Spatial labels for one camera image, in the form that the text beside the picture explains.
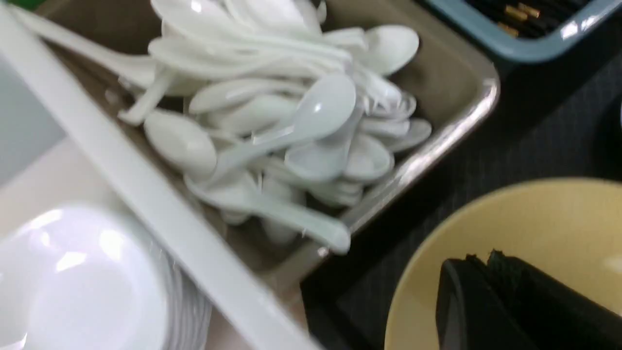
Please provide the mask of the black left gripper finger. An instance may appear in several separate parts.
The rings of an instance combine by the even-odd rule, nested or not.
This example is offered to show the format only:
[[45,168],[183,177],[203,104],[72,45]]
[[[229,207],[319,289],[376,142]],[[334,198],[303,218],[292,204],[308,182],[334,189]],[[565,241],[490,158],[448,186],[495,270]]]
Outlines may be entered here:
[[446,259],[435,322],[442,350],[619,350],[621,317],[520,258]]

